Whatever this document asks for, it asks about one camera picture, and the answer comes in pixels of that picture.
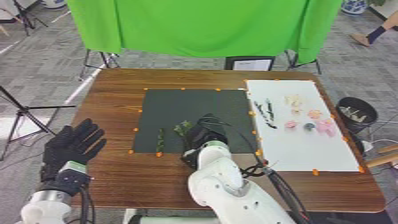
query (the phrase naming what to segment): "small toy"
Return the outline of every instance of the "small toy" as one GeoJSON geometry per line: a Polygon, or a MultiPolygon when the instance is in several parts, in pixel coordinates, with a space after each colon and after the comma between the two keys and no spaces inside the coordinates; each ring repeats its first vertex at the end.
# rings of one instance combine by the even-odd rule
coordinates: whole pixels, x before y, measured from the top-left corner
{"type": "Polygon", "coordinates": [[[308,123],[304,125],[304,130],[313,131],[313,129],[315,129],[315,124],[313,123],[308,123]]]}
{"type": "Polygon", "coordinates": [[[333,119],[317,121],[317,130],[319,132],[326,132],[329,137],[336,135],[336,124],[333,119]]]}
{"type": "Polygon", "coordinates": [[[320,110],[311,110],[308,112],[308,116],[311,117],[311,119],[320,119],[320,116],[322,116],[320,110]]]}
{"type": "Polygon", "coordinates": [[[294,108],[292,108],[292,113],[294,113],[295,115],[301,115],[301,112],[303,112],[301,107],[294,107],[294,108]]]}
{"type": "Polygon", "coordinates": [[[287,128],[295,128],[297,126],[297,122],[295,121],[288,121],[287,124],[285,124],[285,127],[287,128]]]}
{"type": "Polygon", "coordinates": [[[287,101],[287,104],[288,104],[292,107],[301,107],[301,105],[303,105],[303,98],[301,98],[299,95],[287,96],[287,97],[285,97],[285,101],[287,101]]]}

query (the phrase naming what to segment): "wall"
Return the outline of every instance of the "wall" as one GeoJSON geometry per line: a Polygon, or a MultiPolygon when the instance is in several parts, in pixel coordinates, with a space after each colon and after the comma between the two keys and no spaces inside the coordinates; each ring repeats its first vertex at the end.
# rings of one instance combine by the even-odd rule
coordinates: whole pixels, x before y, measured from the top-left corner
{"type": "MultiPolygon", "coordinates": [[[[36,1],[38,0],[18,0],[24,7],[29,7],[36,1]]],[[[8,9],[13,15],[18,15],[18,10],[17,10],[13,0],[0,0],[0,8],[8,9]]],[[[13,19],[13,16],[9,15],[9,13],[4,12],[4,10],[0,10],[0,20],[11,20],[11,19],[13,19]]]]}
{"type": "Polygon", "coordinates": [[[388,18],[391,14],[395,13],[395,11],[398,10],[398,0],[391,0],[391,1],[388,0],[384,6],[374,6],[372,8],[388,18]]]}

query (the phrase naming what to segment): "light stand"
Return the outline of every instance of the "light stand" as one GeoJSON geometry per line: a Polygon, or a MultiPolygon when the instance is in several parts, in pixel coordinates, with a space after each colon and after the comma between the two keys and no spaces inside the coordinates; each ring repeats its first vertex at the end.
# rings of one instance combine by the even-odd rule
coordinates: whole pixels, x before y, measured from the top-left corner
{"type": "MultiPolygon", "coordinates": [[[[24,29],[25,29],[25,33],[27,33],[27,36],[29,36],[29,29],[36,29],[36,25],[29,19],[29,12],[27,12],[27,9],[22,7],[22,4],[17,0],[13,0],[15,2],[15,6],[17,6],[17,10],[18,10],[18,13],[20,13],[20,19],[22,19],[22,23],[24,23],[24,29]]],[[[40,20],[40,18],[31,14],[34,20],[38,20],[38,22],[45,25],[45,27],[49,27],[47,23],[40,20]]]]}
{"type": "Polygon", "coordinates": [[[4,149],[4,153],[2,153],[2,157],[0,157],[0,161],[4,161],[4,156],[6,156],[8,150],[9,150],[9,145],[15,141],[22,140],[24,138],[33,136],[34,134],[40,134],[41,132],[52,133],[56,135],[54,131],[49,128],[49,125],[52,124],[56,115],[59,113],[59,109],[72,108],[75,106],[27,107],[20,104],[17,98],[13,97],[11,93],[8,92],[8,90],[4,89],[2,86],[0,86],[0,93],[4,93],[4,95],[6,95],[4,99],[11,102],[11,104],[18,108],[17,119],[15,119],[13,128],[11,128],[11,132],[9,132],[8,143],[6,143],[6,149],[4,149]],[[40,121],[40,119],[36,118],[36,116],[31,113],[31,110],[40,110],[40,109],[57,109],[47,124],[43,124],[43,122],[40,121]],[[17,132],[17,126],[18,126],[24,116],[33,120],[33,122],[38,125],[38,127],[41,128],[41,130],[13,139],[15,132],[17,132]]]}

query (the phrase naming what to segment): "pink object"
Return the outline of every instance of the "pink object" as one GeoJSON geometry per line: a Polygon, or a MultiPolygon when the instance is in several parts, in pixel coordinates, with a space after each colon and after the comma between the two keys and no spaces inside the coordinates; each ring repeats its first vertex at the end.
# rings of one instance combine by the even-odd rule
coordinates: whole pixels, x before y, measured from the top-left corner
{"type": "Polygon", "coordinates": [[[297,122],[295,121],[288,121],[287,124],[285,124],[285,127],[287,128],[295,128],[297,126],[297,122]]]}
{"type": "Polygon", "coordinates": [[[319,132],[326,132],[329,137],[336,135],[336,124],[331,119],[320,120],[315,122],[317,123],[317,130],[319,132]]]}
{"type": "Polygon", "coordinates": [[[320,119],[320,116],[322,116],[320,110],[311,110],[308,112],[308,116],[311,117],[311,119],[320,119]]]}

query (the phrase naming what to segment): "wooden table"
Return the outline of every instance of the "wooden table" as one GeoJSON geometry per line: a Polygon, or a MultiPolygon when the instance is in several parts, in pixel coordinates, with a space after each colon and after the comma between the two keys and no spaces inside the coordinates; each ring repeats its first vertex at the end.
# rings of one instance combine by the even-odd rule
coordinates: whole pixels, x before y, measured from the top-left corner
{"type": "MultiPolygon", "coordinates": [[[[349,136],[320,81],[310,73],[152,69],[102,71],[75,117],[75,124],[91,118],[107,131],[107,148],[89,164],[89,173],[96,178],[91,193],[98,207],[203,208],[189,194],[187,179],[192,170],[180,161],[180,154],[166,153],[162,158],[155,154],[128,154],[141,119],[144,88],[237,89],[246,88],[244,79],[313,80],[343,135],[349,136]]],[[[379,212],[384,209],[384,196],[352,140],[349,144],[365,174],[320,172],[320,176],[313,176],[311,172],[281,172],[310,211],[379,212]]],[[[253,155],[235,155],[235,161],[240,167],[249,167],[255,164],[253,155]]],[[[287,208],[267,177],[253,178],[253,181],[287,208]]]]}

